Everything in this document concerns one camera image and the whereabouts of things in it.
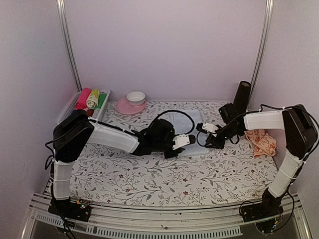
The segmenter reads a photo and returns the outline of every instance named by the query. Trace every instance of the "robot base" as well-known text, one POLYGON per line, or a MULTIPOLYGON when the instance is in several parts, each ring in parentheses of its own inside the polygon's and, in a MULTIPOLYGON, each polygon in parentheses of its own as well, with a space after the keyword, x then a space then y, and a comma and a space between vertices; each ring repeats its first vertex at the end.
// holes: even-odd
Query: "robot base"
POLYGON ((89 221, 92 210, 90 206, 83 207, 82 204, 72 203, 70 199, 61 201, 52 200, 48 209, 49 213, 83 222, 89 221))
POLYGON ((240 215, 243 217, 244 222, 251 222, 263 218, 272 217, 284 212, 283 207, 278 204, 275 207, 267 208, 263 207, 262 203, 243 206, 239 209, 240 215))

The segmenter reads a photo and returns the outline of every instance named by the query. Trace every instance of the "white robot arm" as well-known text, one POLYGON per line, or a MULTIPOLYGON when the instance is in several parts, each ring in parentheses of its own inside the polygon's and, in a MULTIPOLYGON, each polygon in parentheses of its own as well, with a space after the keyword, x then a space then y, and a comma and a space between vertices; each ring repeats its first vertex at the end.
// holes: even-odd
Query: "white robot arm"
POLYGON ((63 214, 63 217, 87 221, 90 208, 70 201, 70 180, 72 167, 87 143, 96 143, 121 149, 134 155, 147 155, 154 151, 164 153, 165 158, 171 158, 181 153, 184 146, 196 142, 195 136, 176 135, 173 125, 159 117, 168 112, 178 112, 186 115, 193 126, 190 116, 180 111, 166 111, 158 115, 148 128, 138 131, 127 131, 117 126, 99 122, 90 118, 82 110, 69 116, 53 131, 53 161, 51 166, 52 201, 49 212, 63 214))
POLYGON ((223 149, 225 141, 243 135, 246 130, 281 129, 286 135, 286 155, 278 174, 263 194, 263 202, 240 208, 244 221, 270 217, 283 212, 281 199, 296 179, 308 155, 316 148, 318 133, 310 114, 303 105, 271 112, 237 114, 233 104, 219 112, 227 124, 224 127, 209 123, 198 124, 197 130, 209 133, 205 147, 223 149))

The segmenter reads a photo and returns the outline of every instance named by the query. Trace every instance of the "orange cloth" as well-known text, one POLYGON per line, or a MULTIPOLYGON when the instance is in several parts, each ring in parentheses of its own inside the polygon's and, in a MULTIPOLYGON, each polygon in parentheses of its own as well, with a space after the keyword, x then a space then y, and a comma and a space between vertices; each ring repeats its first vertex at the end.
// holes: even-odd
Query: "orange cloth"
POLYGON ((264 129, 249 130, 245 132, 246 139, 255 145, 254 158, 261 155, 275 156, 277 141, 269 134, 265 133, 264 129))

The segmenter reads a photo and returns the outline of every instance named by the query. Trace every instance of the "table surface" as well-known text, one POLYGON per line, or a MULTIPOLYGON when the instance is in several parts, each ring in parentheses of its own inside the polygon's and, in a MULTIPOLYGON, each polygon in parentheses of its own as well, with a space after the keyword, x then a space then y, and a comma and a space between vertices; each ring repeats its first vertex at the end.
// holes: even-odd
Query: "table surface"
MULTIPOLYGON (((147 102, 146 109, 124 116, 109 103, 103 121, 141 130, 166 110, 199 109, 204 121, 224 125, 216 102, 147 102)), ((75 162, 71 196, 110 204, 174 207, 227 204, 261 198, 277 174, 271 157, 253 158, 253 145, 241 138, 209 154, 164 159, 161 153, 135 156, 87 144, 75 162)))

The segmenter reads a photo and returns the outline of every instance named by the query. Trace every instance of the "white bowl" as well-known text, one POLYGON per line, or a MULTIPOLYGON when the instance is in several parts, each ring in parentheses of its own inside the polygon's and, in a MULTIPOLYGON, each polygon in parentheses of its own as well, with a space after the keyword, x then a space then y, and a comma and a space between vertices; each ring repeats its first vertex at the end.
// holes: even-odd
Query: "white bowl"
POLYGON ((126 96, 131 106, 140 106, 145 102, 145 94, 140 91, 134 91, 126 96))

